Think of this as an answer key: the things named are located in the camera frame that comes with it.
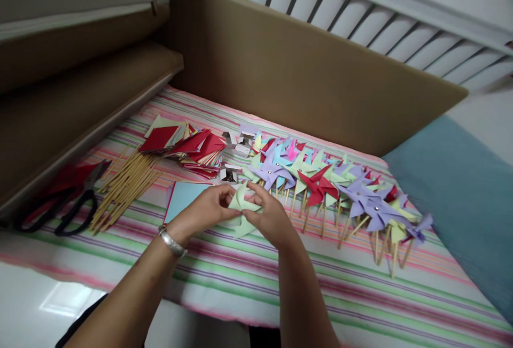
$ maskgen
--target black scissors handle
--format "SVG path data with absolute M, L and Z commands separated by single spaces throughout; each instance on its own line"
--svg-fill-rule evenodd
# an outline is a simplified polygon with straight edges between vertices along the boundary
M 88 200 L 91 200 L 91 210 L 84 222 L 76 229 L 65 231 L 66 227 L 75 218 L 82 205 Z M 76 200 L 71 210 L 61 218 L 61 223 L 55 229 L 55 234 L 57 236 L 73 236 L 84 231 L 91 223 L 92 218 L 96 213 L 96 209 L 98 209 L 98 200 L 96 199 L 95 192 L 92 189 L 84 191 L 84 193 Z
M 30 202 L 27 207 L 22 210 L 19 215 L 14 219 L 13 226 L 14 229 L 23 233 L 34 233 L 41 229 L 43 225 L 45 225 L 48 221 L 55 218 L 59 210 L 68 202 L 69 197 L 74 193 L 75 188 L 70 187 L 63 190 L 59 190 L 55 193 L 52 193 L 49 196 L 41 197 Z M 31 226 L 24 227 L 23 223 L 27 219 L 29 215 L 34 213 L 41 206 L 46 204 L 47 202 L 55 200 L 55 203 L 48 209 L 45 213 L 43 213 L 37 221 L 35 221 Z

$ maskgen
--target light blue paper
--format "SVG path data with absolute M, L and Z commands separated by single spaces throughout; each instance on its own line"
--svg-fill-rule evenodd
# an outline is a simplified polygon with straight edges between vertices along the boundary
M 175 182 L 175 186 L 171 188 L 171 200 L 167 207 L 164 224 L 170 223 L 182 210 L 189 206 L 202 191 L 211 187 L 210 184 L 193 184 L 187 182 Z

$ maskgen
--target silver bracelet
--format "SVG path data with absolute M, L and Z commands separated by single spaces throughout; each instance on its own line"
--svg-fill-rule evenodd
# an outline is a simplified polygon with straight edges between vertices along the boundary
M 166 232 L 164 225 L 159 226 L 159 236 L 162 237 L 169 249 L 172 250 L 173 254 L 177 257 L 183 257 L 187 254 L 187 249 L 178 244 L 169 234 Z

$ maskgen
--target blue pillow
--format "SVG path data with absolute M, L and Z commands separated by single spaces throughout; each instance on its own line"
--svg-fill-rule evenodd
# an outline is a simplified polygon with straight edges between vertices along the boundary
M 513 167 L 446 115 L 383 159 L 421 213 L 433 213 L 442 242 L 513 324 Z

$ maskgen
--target white bed rail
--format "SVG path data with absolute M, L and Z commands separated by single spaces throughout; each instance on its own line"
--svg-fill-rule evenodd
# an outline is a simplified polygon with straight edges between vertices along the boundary
M 508 31 L 426 0 L 252 1 L 470 92 L 513 73 L 513 26 Z

